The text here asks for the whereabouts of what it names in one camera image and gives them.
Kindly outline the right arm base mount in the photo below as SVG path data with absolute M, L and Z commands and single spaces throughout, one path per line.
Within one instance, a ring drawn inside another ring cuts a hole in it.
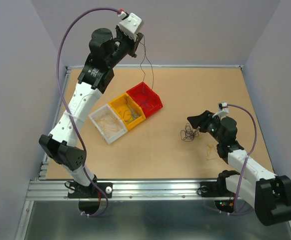
M 216 209 L 232 214 L 234 212 L 234 194 L 226 187 L 226 178 L 229 176 L 229 173 L 225 171 L 220 173 L 216 180 L 201 181 L 197 194 L 203 198 L 222 198 L 214 201 Z

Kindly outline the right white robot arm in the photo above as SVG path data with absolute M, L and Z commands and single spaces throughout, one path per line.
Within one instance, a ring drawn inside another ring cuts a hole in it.
M 217 141 L 217 153 L 234 171 L 219 174 L 215 189 L 220 195 L 234 193 L 248 203 L 264 226 L 291 221 L 291 179 L 276 175 L 261 166 L 237 141 L 237 122 L 227 116 L 206 110 L 189 116 L 192 128 L 209 133 Z

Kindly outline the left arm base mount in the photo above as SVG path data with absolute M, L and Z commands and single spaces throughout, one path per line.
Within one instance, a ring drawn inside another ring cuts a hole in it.
M 108 208 L 105 195 L 95 188 L 92 184 L 82 186 L 76 181 L 66 181 L 64 186 L 67 188 L 69 199 L 79 200 L 78 209 L 82 216 L 98 217 Z

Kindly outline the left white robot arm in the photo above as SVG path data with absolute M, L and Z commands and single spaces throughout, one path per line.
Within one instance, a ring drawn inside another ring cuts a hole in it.
M 70 173 L 85 197 L 92 197 L 97 185 L 92 181 L 95 175 L 85 167 L 86 149 L 76 146 L 82 140 L 78 134 L 92 107 L 114 77 L 113 68 L 126 55 L 136 56 L 143 38 L 141 27 L 136 23 L 131 26 L 118 24 L 115 37 L 107 28 L 98 28 L 91 34 L 90 53 L 79 74 L 72 98 L 65 104 L 66 109 L 59 123 L 48 135 L 41 135 L 38 141 L 45 153 Z

